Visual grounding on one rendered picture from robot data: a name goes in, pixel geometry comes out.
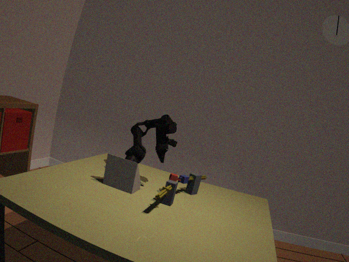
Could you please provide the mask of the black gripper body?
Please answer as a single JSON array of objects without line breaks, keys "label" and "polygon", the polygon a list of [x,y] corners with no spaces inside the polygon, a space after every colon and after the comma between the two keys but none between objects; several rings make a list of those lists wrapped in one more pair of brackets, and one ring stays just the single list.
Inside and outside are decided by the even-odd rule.
[{"label": "black gripper body", "polygon": [[169,149],[168,145],[166,144],[166,134],[160,134],[156,135],[156,147],[155,150],[166,150]]}]

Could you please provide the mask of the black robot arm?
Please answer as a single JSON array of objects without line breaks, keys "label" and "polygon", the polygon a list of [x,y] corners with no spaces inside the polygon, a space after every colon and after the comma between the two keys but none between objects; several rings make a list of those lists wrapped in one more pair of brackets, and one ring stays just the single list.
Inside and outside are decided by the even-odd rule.
[{"label": "black robot arm", "polygon": [[[145,132],[140,129],[140,125],[146,126],[147,129]],[[141,138],[146,135],[150,128],[156,127],[156,135],[172,134],[177,130],[176,125],[176,122],[173,122],[169,115],[163,115],[161,118],[145,120],[144,122],[139,122],[132,126],[131,133],[134,136],[134,145],[125,152],[127,155],[125,159],[136,163],[140,163],[144,159],[146,149],[142,146]],[[177,141],[169,139],[167,136],[166,144],[176,147]]]}]

